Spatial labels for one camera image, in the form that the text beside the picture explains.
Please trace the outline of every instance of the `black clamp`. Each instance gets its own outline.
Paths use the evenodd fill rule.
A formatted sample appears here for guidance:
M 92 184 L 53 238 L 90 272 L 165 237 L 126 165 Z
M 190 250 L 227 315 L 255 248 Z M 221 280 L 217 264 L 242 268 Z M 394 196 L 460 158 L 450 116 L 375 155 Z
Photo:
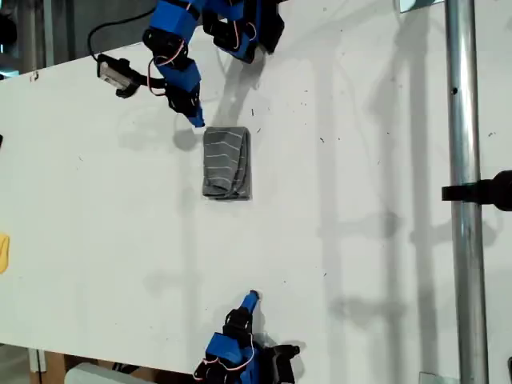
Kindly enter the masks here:
M 193 117 L 198 113 L 200 85 L 197 84 L 191 92 L 187 92 L 171 84 L 166 85 L 166 96 L 169 107 L 179 114 Z
M 261 382 L 295 384 L 291 359 L 300 352 L 300 347 L 292 345 L 265 348 L 261 357 Z
M 462 186 L 442 188 L 444 202 L 494 204 L 503 211 L 512 211 L 512 170 L 504 170 L 492 180 L 479 180 Z
M 222 333 L 237 340 L 241 348 L 250 346 L 250 336 L 253 333 L 253 315 L 243 306 L 232 310 L 226 316 Z
M 133 76 L 134 70 L 130 68 L 130 62 L 125 58 L 112 58 L 106 54 L 98 56 L 97 76 L 115 86 L 116 96 L 119 98 L 130 98 L 140 87 Z

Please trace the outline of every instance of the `silver pipe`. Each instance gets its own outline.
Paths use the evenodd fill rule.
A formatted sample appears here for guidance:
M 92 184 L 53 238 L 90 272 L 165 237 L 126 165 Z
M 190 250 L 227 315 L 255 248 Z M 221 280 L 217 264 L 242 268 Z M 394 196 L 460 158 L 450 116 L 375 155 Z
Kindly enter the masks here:
M 45 66 L 55 65 L 55 47 L 54 47 L 54 0 L 43 1 L 43 17 L 45 26 Z
M 474 0 L 447 0 L 451 184 L 480 179 Z M 458 356 L 461 384 L 488 384 L 482 210 L 452 203 Z

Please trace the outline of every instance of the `gray cloth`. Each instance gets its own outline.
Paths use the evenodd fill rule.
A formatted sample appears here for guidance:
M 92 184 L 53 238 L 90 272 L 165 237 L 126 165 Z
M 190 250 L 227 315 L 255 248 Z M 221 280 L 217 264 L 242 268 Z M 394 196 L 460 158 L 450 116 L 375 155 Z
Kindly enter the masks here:
M 250 133 L 247 128 L 206 129 L 202 194 L 216 200 L 250 198 Z

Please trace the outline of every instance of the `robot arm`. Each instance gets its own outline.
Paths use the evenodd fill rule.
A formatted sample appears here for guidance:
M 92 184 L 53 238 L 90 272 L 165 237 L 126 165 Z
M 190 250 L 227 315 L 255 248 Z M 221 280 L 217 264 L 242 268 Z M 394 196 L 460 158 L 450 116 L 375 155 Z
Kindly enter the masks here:
M 199 100 L 201 75 L 188 46 L 202 16 L 203 28 L 214 44 L 233 57 L 252 63 L 260 46 L 274 52 L 284 30 L 278 13 L 282 0 L 159 0 L 142 40 L 163 79 L 143 76 L 125 59 L 98 56 L 98 76 L 112 84 L 121 98 L 140 86 L 164 89 L 169 107 L 196 127 L 204 126 Z
M 252 334 L 252 313 L 259 300 L 254 290 L 242 305 L 226 316 L 222 333 L 215 333 L 206 348 L 206 358 L 194 372 L 204 384 L 294 384 L 291 359 L 298 346 L 260 346 Z

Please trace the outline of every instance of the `white table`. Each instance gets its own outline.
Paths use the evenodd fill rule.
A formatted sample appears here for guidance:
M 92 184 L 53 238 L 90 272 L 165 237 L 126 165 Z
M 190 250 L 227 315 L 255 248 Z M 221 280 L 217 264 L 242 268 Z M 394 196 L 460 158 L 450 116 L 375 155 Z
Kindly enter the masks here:
M 487 178 L 510 168 L 511 11 L 478 2 Z M 457 377 L 443 15 L 290 1 L 261 76 L 198 30 L 207 124 L 253 135 L 250 202 L 202 198 L 200 136 L 146 89 L 116 98 L 90 58 L 0 83 L 0 342 L 191 372 L 256 289 L 256 332 L 303 346 L 300 383 Z M 512 216 L 484 220 L 490 378 L 506 384 Z

